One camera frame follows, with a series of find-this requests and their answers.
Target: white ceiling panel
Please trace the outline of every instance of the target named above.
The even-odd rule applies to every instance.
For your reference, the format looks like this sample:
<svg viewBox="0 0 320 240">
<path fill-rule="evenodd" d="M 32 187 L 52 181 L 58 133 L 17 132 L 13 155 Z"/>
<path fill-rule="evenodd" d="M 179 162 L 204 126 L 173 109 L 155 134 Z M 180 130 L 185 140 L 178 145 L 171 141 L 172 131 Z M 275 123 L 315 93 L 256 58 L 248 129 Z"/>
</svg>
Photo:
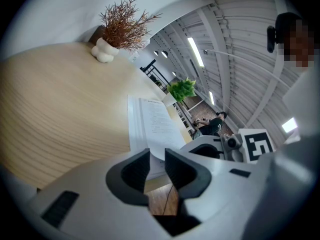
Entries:
<svg viewBox="0 0 320 240">
<path fill-rule="evenodd" d="M 170 51 L 175 47 L 190 67 L 190 59 L 194 65 L 198 65 L 192 56 L 193 51 L 186 46 L 185 41 L 182 41 L 184 38 L 186 40 L 192 37 L 204 63 L 204 68 L 195 67 L 196 73 L 203 77 L 202 81 L 200 75 L 191 77 L 197 82 L 197 90 L 208 99 L 209 91 L 212 91 L 215 103 L 222 108 L 226 104 L 223 101 L 224 82 L 221 72 L 228 70 L 230 72 L 227 79 L 230 82 L 228 116 L 238 128 L 245 128 L 252 118 L 249 127 L 267 129 L 275 146 L 278 147 L 288 137 L 282 129 L 282 124 L 292 117 L 282 97 L 288 91 L 288 87 L 297 81 L 300 73 L 288 69 L 285 64 L 279 75 L 284 84 L 277 80 L 276 87 L 263 109 L 258 110 L 257 116 L 253 117 L 271 80 L 277 79 L 274 75 L 277 52 L 267 51 L 267 27 L 274 25 L 277 17 L 275 0 L 211 0 L 210 3 L 182 16 L 163 29 L 171 40 L 170 47 L 166 48 Z M 214 50 L 212 33 L 216 32 L 216 29 L 208 29 L 208 22 L 213 24 L 214 22 L 210 21 L 211 19 L 206 21 L 211 16 L 218 22 L 220 35 L 224 39 L 224 50 L 228 54 L 217 53 L 221 50 Z M 179 60 L 174 58 L 172 52 L 169 56 L 173 56 L 172 64 L 181 72 Z M 227 57 L 228 63 L 223 65 L 227 68 L 220 68 L 221 64 L 217 60 L 219 56 Z"/>
</svg>

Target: dried plant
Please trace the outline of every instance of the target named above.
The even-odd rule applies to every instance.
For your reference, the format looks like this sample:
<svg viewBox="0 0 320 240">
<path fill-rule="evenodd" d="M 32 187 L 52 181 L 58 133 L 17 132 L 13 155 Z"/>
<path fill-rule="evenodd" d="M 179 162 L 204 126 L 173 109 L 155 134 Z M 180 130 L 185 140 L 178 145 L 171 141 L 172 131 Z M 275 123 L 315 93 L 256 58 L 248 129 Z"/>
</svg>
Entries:
<svg viewBox="0 0 320 240">
<path fill-rule="evenodd" d="M 150 32 L 147 24 L 161 15 L 148 16 L 149 13 L 144 10 L 141 17 L 135 19 L 135 13 L 139 10 L 133 4 L 135 1 L 121 0 L 120 4 L 106 6 L 105 12 L 99 15 L 104 23 L 103 39 L 117 49 L 135 51 L 143 48 L 143 37 Z"/>
</svg>

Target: black cable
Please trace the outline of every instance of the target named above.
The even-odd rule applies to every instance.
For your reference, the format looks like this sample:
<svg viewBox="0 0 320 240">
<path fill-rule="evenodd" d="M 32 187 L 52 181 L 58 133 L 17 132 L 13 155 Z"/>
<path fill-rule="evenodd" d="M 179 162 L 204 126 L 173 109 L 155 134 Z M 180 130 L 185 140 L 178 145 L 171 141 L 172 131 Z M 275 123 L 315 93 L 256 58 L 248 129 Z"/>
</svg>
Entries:
<svg viewBox="0 0 320 240">
<path fill-rule="evenodd" d="M 166 202 L 165 202 L 165 206 L 164 206 L 164 210 L 163 210 L 163 214 L 162 215 L 165 215 L 165 211 L 166 211 L 166 208 L 167 208 L 167 203 L 168 203 L 168 200 L 169 200 L 170 192 L 171 192 L 173 186 L 174 185 L 172 184 L 172 186 L 170 188 L 170 191 L 169 191 L 169 194 L 168 194 L 168 197 L 166 198 Z"/>
</svg>

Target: ceiling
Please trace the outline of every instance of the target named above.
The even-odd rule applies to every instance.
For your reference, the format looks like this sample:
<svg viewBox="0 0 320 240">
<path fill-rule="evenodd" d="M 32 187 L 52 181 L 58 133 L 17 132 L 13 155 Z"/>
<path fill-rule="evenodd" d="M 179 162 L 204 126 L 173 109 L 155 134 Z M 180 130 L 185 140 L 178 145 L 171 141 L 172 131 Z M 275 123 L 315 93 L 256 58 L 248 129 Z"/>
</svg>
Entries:
<svg viewBox="0 0 320 240">
<path fill-rule="evenodd" d="M 285 0 L 208 0 L 207 6 L 178 18 L 151 41 L 168 51 L 179 78 L 196 80 L 197 94 L 208 103 L 209 91 L 213 93 L 214 108 L 227 111 L 233 131 L 267 129 L 278 147 L 289 137 L 282 124 L 292 118 L 282 97 L 299 75 L 284 66 L 277 49 L 267 51 L 267 27 L 286 11 Z"/>
</svg>

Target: ceiling beam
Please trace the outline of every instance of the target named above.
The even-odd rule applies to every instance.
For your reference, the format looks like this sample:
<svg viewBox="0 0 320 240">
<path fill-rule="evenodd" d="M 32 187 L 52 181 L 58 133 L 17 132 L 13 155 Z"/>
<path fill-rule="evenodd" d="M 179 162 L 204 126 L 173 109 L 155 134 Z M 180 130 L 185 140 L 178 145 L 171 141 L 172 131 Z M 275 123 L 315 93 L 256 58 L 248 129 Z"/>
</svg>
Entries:
<svg viewBox="0 0 320 240">
<path fill-rule="evenodd" d="M 184 74 L 187 77 L 189 77 L 190 79 L 193 79 L 193 74 L 191 73 L 191 70 L 194 70 L 194 69 L 193 68 L 190 69 L 191 65 L 190 66 L 187 65 L 185 59 L 182 57 L 180 51 L 176 48 L 175 43 L 171 40 L 171 38 L 168 36 L 168 34 L 164 30 L 160 30 L 157 33 L 157 35 L 159 35 L 159 37 L 161 39 L 163 39 L 163 42 L 165 42 L 166 46 L 170 47 L 170 52 L 177 59 Z"/>
<path fill-rule="evenodd" d="M 179 0 L 160 9 L 157 13 L 162 14 L 157 20 L 149 22 L 147 25 L 150 35 L 158 33 L 165 26 L 180 17 L 210 3 L 208 0 Z M 144 40 L 150 38 L 150 35 L 145 35 Z"/>
<path fill-rule="evenodd" d="M 287 5 L 286 5 L 286 0 L 274 0 L 274 2 L 275 2 L 276 12 L 278 15 L 288 11 Z M 285 63 L 284 56 L 281 55 L 279 53 L 279 51 L 277 50 L 274 69 L 273 69 L 273 75 L 275 75 L 277 78 L 280 77 L 282 70 L 284 69 L 284 63 Z M 257 117 L 260 115 L 260 113 L 264 110 L 264 108 L 268 104 L 272 94 L 274 93 L 274 91 L 277 87 L 277 84 L 278 84 L 277 79 L 272 78 L 270 80 L 269 85 L 266 89 L 266 92 L 265 92 L 259 106 L 257 107 L 257 109 L 253 113 L 252 117 L 249 119 L 249 121 L 246 124 L 248 127 L 250 125 L 252 125 L 252 123 L 257 119 Z"/>
<path fill-rule="evenodd" d="M 216 18 L 216 15 L 211 10 L 204 10 L 199 8 L 196 10 L 200 19 L 202 20 L 206 31 L 208 32 L 213 48 L 217 51 L 227 53 L 227 46 L 225 38 L 223 36 L 220 24 Z M 228 55 L 216 54 L 216 60 L 218 64 L 218 69 L 221 79 L 222 87 L 222 100 L 223 100 L 223 110 L 228 112 L 228 107 L 230 105 L 230 89 L 231 89 L 231 79 L 230 79 L 230 65 Z"/>
<path fill-rule="evenodd" d="M 181 28 L 181 26 L 178 24 L 177 21 L 172 22 L 169 26 L 173 29 L 173 31 L 175 32 L 175 34 L 177 35 L 177 37 L 179 38 L 181 43 L 184 45 L 184 47 L 189 48 L 189 49 L 187 49 L 187 53 L 193 61 L 194 67 L 199 75 L 201 85 L 206 90 L 209 90 L 208 82 L 207 82 L 206 77 L 204 75 L 203 68 L 201 68 L 199 66 L 198 60 L 192 51 L 192 47 L 191 47 L 190 43 L 188 42 L 187 38 L 191 37 L 190 34 L 187 31 L 183 31 L 183 29 Z M 196 72 L 194 72 L 194 73 L 193 72 L 194 72 L 194 70 L 192 71 L 192 75 L 194 76 L 194 78 L 197 78 L 198 76 L 197 76 Z"/>
<path fill-rule="evenodd" d="M 163 42 L 163 39 L 161 39 L 161 37 L 160 37 L 160 35 L 157 33 L 157 34 L 155 34 L 153 37 L 152 37 L 154 40 L 155 40 L 155 42 L 160 46 L 160 49 L 161 50 L 163 50 L 163 51 L 165 51 L 165 50 L 169 50 L 169 48 L 170 48 L 170 46 L 167 46 L 164 42 Z M 179 72 L 179 73 L 181 73 L 180 71 L 179 71 L 179 67 L 181 67 L 181 65 L 179 64 L 178 66 L 174 63 L 174 61 L 173 61 L 173 59 L 170 57 L 170 56 L 168 56 L 168 58 L 167 58 L 167 60 L 170 60 L 171 61 L 171 63 L 174 65 L 174 67 L 176 68 L 176 70 Z"/>
</svg>

